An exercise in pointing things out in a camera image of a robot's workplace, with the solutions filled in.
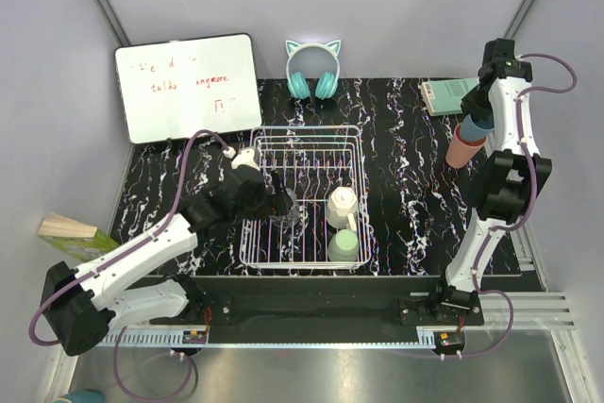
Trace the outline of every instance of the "cat ear headphones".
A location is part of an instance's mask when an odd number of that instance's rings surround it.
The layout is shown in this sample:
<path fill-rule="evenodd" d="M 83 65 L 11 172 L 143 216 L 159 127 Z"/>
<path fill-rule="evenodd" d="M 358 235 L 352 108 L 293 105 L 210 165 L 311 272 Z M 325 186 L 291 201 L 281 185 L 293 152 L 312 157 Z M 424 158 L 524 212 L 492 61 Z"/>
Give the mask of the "cat ear headphones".
<path fill-rule="evenodd" d="M 338 54 L 340 54 L 341 45 L 341 40 L 328 42 L 327 44 L 321 42 L 305 42 L 304 44 L 300 44 L 299 42 L 292 42 L 290 40 L 285 42 L 285 49 L 287 50 L 288 55 L 287 64 L 285 65 L 285 74 L 287 76 L 287 86 L 294 98 L 306 99 L 310 97 L 309 83 L 304 75 L 299 71 L 290 75 L 290 62 L 294 56 L 301 50 L 310 47 L 323 49 L 336 60 L 336 74 L 334 75 L 330 72 L 323 73 L 314 92 L 315 96 L 319 99 L 326 99 L 334 95 L 338 88 L 338 77 L 340 77 L 340 61 L 338 60 Z"/>

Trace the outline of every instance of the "white mug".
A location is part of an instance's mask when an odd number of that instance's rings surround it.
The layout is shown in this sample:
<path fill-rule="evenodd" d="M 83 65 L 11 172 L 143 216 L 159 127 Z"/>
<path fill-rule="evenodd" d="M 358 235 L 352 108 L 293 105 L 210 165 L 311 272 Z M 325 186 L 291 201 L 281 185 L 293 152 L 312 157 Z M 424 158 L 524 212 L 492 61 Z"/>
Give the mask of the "white mug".
<path fill-rule="evenodd" d="M 351 188 L 341 186 L 329 195 L 325 217 L 334 228 L 349 228 L 357 231 L 354 214 L 359 209 L 359 200 Z"/>
<path fill-rule="evenodd" d="M 357 261 L 359 259 L 359 237 L 345 228 L 338 231 L 329 242 L 327 256 L 330 261 Z"/>

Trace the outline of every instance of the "black table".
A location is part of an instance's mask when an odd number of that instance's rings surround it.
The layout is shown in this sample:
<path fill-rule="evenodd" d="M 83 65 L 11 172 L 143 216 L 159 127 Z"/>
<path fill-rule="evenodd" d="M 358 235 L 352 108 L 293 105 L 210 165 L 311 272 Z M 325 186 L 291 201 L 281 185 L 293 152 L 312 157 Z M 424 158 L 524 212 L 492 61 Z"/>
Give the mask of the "black table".
<path fill-rule="evenodd" d="M 440 275 L 455 256 L 469 222 L 470 210 L 464 199 L 471 176 L 485 155 L 478 155 L 459 171 L 445 164 L 449 139 L 460 119 L 430 117 L 421 99 L 420 82 L 417 78 L 344 79 L 334 99 L 299 101 L 290 98 L 286 81 L 259 81 L 266 125 L 356 125 L 362 130 L 369 218 L 377 256 L 355 275 Z M 226 135 L 236 148 L 247 146 L 249 137 L 249 131 Z M 136 146 L 111 231 L 113 239 L 123 243 L 168 212 L 183 148 L 183 141 Z M 220 147 L 213 140 L 198 141 L 190 157 L 184 193 L 198 193 L 217 181 L 224 165 Z M 260 272 L 245 267 L 239 260 L 240 234 L 240 227 L 231 227 L 221 238 L 200 244 L 156 273 L 349 275 L 333 271 Z M 486 273 L 520 275 L 509 236 L 499 244 Z"/>

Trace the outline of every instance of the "pink cup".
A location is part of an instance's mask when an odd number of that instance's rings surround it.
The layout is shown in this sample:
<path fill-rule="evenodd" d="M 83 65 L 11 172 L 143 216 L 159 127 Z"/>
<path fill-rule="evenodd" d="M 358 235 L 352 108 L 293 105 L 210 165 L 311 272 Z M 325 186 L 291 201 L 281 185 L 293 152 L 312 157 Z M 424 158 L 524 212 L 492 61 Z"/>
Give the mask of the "pink cup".
<path fill-rule="evenodd" d="M 483 138 L 478 142 L 465 142 L 460 136 L 461 125 L 455 127 L 453 140 L 449 144 L 449 149 L 446 152 L 446 163 L 454 169 L 461 169 L 473 158 L 480 148 L 487 142 L 487 138 Z"/>

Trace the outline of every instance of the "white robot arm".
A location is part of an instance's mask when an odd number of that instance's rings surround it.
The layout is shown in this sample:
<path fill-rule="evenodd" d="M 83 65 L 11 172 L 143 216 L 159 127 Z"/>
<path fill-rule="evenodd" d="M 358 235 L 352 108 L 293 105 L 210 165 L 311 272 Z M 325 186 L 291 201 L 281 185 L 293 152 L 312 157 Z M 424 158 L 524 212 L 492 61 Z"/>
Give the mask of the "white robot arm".
<path fill-rule="evenodd" d="M 495 148 L 494 150 L 509 150 L 516 156 L 522 156 L 520 149 L 520 131 L 518 131 L 518 116 L 515 107 L 515 99 L 518 94 L 530 87 L 530 83 L 521 77 L 507 77 L 497 79 L 489 90 L 489 101 L 493 107 L 495 119 Z M 532 156 L 539 155 L 539 148 L 532 135 L 530 123 L 530 110 L 528 95 L 522 103 L 522 122 L 524 124 L 524 136 L 527 137 L 528 151 Z M 476 209 L 472 209 L 470 224 L 465 232 L 455 259 L 446 268 L 446 282 L 460 291 L 472 293 L 474 282 L 471 268 L 477 256 L 478 250 L 484 241 L 484 237 L 494 227 L 505 227 L 509 223 L 505 219 L 487 217 L 481 219 Z M 478 263 L 478 284 L 482 281 L 484 270 L 491 260 L 499 240 L 504 231 L 495 228 L 495 233 L 486 247 Z"/>
<path fill-rule="evenodd" d="M 428 298 L 428 310 L 437 320 L 467 315 L 477 305 L 480 282 L 497 244 L 529 208 L 528 157 L 535 167 L 537 194 L 551 173 L 551 160 L 540 156 L 533 138 L 529 97 L 522 95 L 531 85 L 530 64 L 514 57 L 514 41 L 503 39 L 486 44 L 482 63 L 479 84 L 463 98 L 462 109 L 473 119 L 493 121 L 495 150 L 473 177 L 472 216 L 460 249 L 442 285 Z"/>
<path fill-rule="evenodd" d="M 258 164 L 258 150 L 246 148 L 230 163 L 219 188 L 181 201 L 178 212 L 103 257 L 76 269 L 65 262 L 51 267 L 41 309 L 65 352 L 81 354 L 110 329 L 155 318 L 193 323 L 202 314 L 205 294 L 191 278 L 176 276 L 154 286 L 128 288 L 166 261 L 220 234 L 216 230 L 220 225 L 286 215 L 293 200 L 282 191 L 279 175 L 273 175 L 273 193 L 266 190 Z"/>

